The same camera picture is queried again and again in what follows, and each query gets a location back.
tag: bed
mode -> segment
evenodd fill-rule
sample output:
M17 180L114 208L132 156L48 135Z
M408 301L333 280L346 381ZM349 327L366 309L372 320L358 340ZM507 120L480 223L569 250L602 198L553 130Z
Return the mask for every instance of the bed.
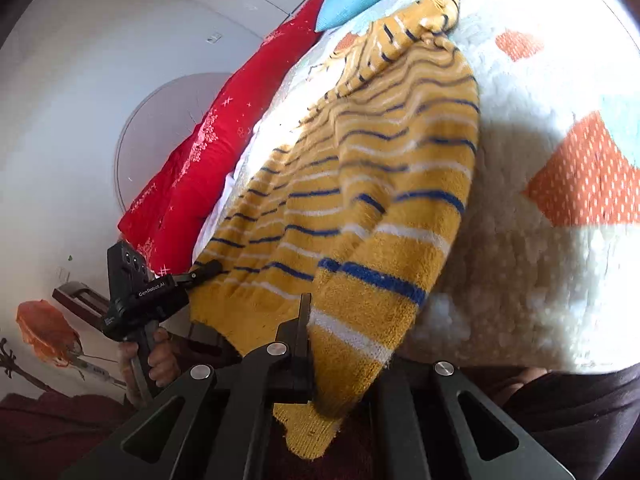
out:
M328 31L289 71L194 260L271 150L291 141L298 118L334 85L339 73L320 70L328 56L413 1L380 1ZM481 147L454 249L399 353L574 372L635 364L634 39L601 0L461 0L450 38L478 80Z

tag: bedspread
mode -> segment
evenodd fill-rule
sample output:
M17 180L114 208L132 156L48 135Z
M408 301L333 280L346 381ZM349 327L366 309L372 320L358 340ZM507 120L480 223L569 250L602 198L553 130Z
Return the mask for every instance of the bedspread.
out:
M382 0L289 72L236 196L335 85L339 72L319 70L331 53L411 1ZM581 373L640 362L638 48L600 0L460 1L450 38L479 86L476 173L447 264L398 351Z
M476 80L444 35L458 5L419 0L335 52L338 84L296 142L271 153L201 256L223 274L191 294L192 317L242 354L273 340L300 294L313 294L318 397L275 412L300 456L324 452L386 364L460 225L479 108Z

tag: red pillow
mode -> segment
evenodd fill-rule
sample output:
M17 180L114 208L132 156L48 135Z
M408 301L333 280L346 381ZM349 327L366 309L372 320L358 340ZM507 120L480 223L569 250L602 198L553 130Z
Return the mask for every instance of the red pillow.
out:
M124 214L118 228L158 274L185 272L225 176L248 144L289 69L318 41L323 0L309 0L229 78L202 122Z

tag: knitted sweater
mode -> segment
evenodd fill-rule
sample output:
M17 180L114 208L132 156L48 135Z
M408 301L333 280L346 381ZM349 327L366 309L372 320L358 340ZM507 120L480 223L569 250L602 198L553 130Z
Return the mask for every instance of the knitted sweater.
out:
M340 81L295 145L271 153L199 258L224 273L192 293L192 317L242 354L272 341L312 293L317 399L274 409L305 458L324 453L401 342L460 225L478 89L444 35L458 5L415 2L335 52Z

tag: white wall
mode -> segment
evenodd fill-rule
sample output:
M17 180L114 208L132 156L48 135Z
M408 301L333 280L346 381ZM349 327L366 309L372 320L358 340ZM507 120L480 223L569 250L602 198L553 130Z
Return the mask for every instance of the white wall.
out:
M214 32L223 37L212 45ZM0 50L0 336L28 371L67 394L121 397L41 364L21 342L15 309L52 301L60 267L108 293L106 250L120 218L114 150L127 118L159 86L190 73L233 72L259 44L187 0L35 0L22 17ZM85 353L113 356L110 342L65 315ZM38 393L0 370L0 398L8 391Z

